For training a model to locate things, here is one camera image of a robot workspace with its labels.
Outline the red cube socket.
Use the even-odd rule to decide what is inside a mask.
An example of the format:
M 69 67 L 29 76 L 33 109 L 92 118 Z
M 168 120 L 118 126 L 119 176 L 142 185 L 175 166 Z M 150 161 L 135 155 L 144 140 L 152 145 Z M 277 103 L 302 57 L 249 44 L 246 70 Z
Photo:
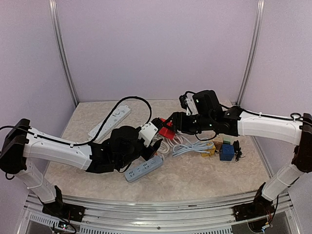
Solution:
M 149 122 L 149 124 L 151 124 L 153 128 L 156 129 L 154 130 L 153 138 L 155 138 L 157 134 L 160 134 L 161 136 L 167 139 L 173 140 L 175 136 L 175 132 L 170 129 L 170 127 L 172 126 L 172 123 L 168 122 L 166 126 L 164 125 L 164 123 L 165 123 L 165 119 L 159 118 L 159 117 L 156 117 L 152 119 L 152 121 Z

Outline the beige cube socket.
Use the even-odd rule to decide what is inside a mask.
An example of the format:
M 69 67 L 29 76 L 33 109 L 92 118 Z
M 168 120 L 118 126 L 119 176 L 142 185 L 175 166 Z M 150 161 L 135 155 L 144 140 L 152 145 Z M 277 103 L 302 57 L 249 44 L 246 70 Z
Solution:
M 216 137 L 212 140 L 212 142 L 214 143 L 215 147 L 221 147 L 223 144 L 223 137 Z

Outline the yellow cube socket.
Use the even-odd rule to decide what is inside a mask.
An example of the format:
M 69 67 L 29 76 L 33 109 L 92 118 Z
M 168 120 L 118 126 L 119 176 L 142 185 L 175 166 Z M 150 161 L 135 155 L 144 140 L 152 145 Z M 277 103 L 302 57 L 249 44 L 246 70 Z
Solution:
M 210 157 L 214 157 L 215 156 L 215 151 L 216 151 L 216 148 L 215 146 L 212 146 L 211 148 L 209 149 L 205 149 L 201 154 L 201 156 L 203 158 L 210 158 Z

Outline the mint green USB charger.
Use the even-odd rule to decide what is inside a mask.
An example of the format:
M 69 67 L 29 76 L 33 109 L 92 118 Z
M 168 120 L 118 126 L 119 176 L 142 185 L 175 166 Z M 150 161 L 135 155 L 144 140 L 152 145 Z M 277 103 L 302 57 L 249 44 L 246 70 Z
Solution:
M 223 138 L 223 144 L 231 144 L 231 140 L 229 138 Z

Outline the blue cube socket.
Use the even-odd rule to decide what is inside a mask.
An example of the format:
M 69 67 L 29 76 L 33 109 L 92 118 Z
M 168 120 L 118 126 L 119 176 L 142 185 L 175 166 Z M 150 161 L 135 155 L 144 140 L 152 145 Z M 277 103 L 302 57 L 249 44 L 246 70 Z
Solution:
M 235 155 L 234 147 L 230 144 L 222 144 L 219 152 L 220 161 L 232 161 Z

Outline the black power adapter with cable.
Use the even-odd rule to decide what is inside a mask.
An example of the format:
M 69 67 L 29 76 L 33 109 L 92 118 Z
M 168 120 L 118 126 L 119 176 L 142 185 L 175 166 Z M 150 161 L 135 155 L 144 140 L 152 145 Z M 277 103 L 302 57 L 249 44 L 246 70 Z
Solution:
M 234 148 L 235 161 L 236 161 L 236 162 L 239 162 L 239 160 L 240 160 L 241 158 L 243 158 L 243 157 L 242 157 L 242 154 L 243 154 L 243 153 L 242 153 L 242 151 L 241 151 L 240 143 L 239 143 L 238 140 L 236 140 L 236 141 L 233 142 L 233 148 Z

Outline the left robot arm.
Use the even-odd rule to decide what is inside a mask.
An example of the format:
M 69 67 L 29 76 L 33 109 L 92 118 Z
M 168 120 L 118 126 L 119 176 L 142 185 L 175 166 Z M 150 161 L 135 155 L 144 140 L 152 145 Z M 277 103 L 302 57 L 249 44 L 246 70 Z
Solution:
M 154 136 L 161 130 L 160 118 L 148 118 L 134 128 L 122 126 L 111 132 L 102 143 L 94 139 L 75 143 L 58 137 L 44 135 L 30 126 L 28 119 L 21 119 L 9 126 L 0 153 L 0 169 L 20 178 L 33 191 L 46 212 L 65 216 L 70 206 L 63 202 L 61 190 L 50 184 L 31 163 L 32 158 L 70 165 L 88 173 L 103 174 L 117 170 L 122 173 L 139 157 L 149 160 L 158 150 L 160 141 L 152 145 Z

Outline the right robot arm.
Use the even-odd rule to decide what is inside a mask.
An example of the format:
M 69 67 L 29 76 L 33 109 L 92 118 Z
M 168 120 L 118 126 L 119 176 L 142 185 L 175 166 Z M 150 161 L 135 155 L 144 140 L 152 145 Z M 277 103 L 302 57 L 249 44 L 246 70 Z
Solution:
M 187 95 L 179 100 L 184 112 L 174 112 L 165 121 L 164 127 L 189 135 L 214 131 L 216 135 L 233 137 L 254 136 L 288 142 L 295 146 L 292 161 L 281 168 L 257 192 L 249 211 L 260 216 L 280 193 L 292 186 L 304 173 L 312 171 L 312 116 L 292 113 L 290 117 L 270 116 L 247 111 L 240 106 L 226 107 L 220 104 L 215 91 L 193 93 L 197 113 L 189 109 Z

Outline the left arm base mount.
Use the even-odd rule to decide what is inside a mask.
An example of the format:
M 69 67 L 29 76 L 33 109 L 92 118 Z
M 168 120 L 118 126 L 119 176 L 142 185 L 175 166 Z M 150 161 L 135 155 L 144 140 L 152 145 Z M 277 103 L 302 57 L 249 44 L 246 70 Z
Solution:
M 62 203 L 43 203 L 42 212 L 47 215 L 52 215 L 61 219 L 66 219 L 67 221 L 82 222 L 85 213 L 85 207 Z

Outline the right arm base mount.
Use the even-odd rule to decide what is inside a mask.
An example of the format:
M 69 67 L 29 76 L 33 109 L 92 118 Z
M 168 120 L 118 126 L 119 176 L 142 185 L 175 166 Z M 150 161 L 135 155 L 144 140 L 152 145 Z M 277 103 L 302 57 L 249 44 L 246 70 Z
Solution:
M 236 222 L 247 219 L 253 219 L 267 215 L 268 213 L 274 213 L 275 208 L 271 202 L 269 203 L 243 203 L 233 207 L 233 212 Z

